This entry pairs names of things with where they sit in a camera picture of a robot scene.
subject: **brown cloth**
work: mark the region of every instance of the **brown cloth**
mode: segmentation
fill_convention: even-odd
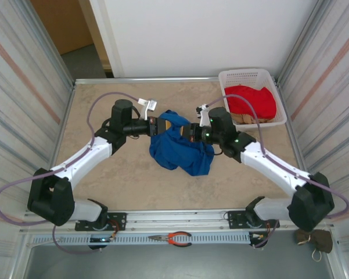
[[[305,244],[310,242],[315,245],[317,250],[325,253],[330,253],[333,249],[332,235],[328,231],[313,230],[308,233],[301,229],[296,231],[296,238],[298,244]]]
[[[238,115],[236,113],[231,113],[232,119],[236,121],[238,124],[255,124],[256,121],[250,115]],[[258,119],[260,123],[270,123],[274,122],[273,119]]]

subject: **white plastic basket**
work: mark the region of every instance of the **white plastic basket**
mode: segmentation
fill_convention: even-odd
[[[222,71],[218,75],[218,78],[221,83],[222,94],[226,95],[225,88],[235,86],[235,85],[245,85],[251,88],[260,90],[263,87],[266,87],[274,96],[276,102],[276,116],[274,122],[271,123],[261,123],[261,127],[272,127],[286,122],[286,113],[281,103],[280,96],[276,90],[274,81],[271,78],[271,75],[268,71],[264,69],[239,69],[239,70],[230,70]],[[227,98],[224,99],[226,110],[229,112]],[[250,129],[257,128],[256,124],[237,124],[233,120],[234,125],[238,131],[246,131]]]

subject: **table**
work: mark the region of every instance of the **table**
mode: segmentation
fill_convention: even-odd
[[[195,108],[222,95],[218,82],[79,84],[67,120],[57,164],[82,148],[90,139],[86,124],[91,103],[110,91],[158,101],[152,116],[167,109],[192,122],[199,121]],[[92,112],[97,130],[110,117],[115,100],[107,96]],[[215,106],[223,106],[223,101]],[[257,131],[248,132],[259,139]],[[263,129],[266,148],[292,165],[296,160],[284,125]],[[127,139],[112,157],[90,171],[74,191],[74,197],[102,202],[109,210],[166,210],[243,208],[260,195],[285,198],[287,195],[258,171],[224,155],[216,156],[209,175],[191,177],[182,169],[167,170],[149,155],[150,138]]]

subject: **metal wall panel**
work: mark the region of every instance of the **metal wall panel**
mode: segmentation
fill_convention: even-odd
[[[279,81],[308,170],[349,199],[349,0],[325,6]],[[334,222],[349,263],[349,212]]]
[[[73,81],[26,1],[0,0],[0,187],[49,167]],[[30,184],[0,198],[21,220]],[[0,218],[0,278],[8,278],[19,228]]]

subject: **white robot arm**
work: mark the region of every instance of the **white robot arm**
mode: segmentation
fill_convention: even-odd
[[[154,136],[169,128],[169,123],[155,117],[148,117],[147,111],[156,107],[156,101],[142,100],[143,116],[132,119],[132,103],[118,100],[112,108],[111,118],[95,133],[95,138],[62,164],[52,168],[65,168],[86,149],[89,152],[79,161],[60,173],[33,181],[28,200],[28,209],[41,217],[61,226],[71,220],[85,220],[96,229],[101,229],[107,222],[107,207],[88,200],[73,198],[73,190],[80,180],[98,163],[112,156],[130,135]],[[299,178],[309,178],[329,187],[326,177],[321,173],[311,175],[299,170],[268,151],[261,152],[261,145],[252,136],[236,131],[230,114],[224,108],[207,110],[199,107],[200,124],[192,123],[181,129],[182,136],[192,142],[218,144],[223,153],[239,163],[250,166],[281,187],[291,198],[271,200],[258,197],[247,208],[249,222],[279,219],[292,220],[298,227],[311,231],[333,208],[330,192],[307,183]],[[268,160],[268,154],[280,165],[291,170],[296,176],[281,169]],[[35,175],[48,172],[39,169]]]

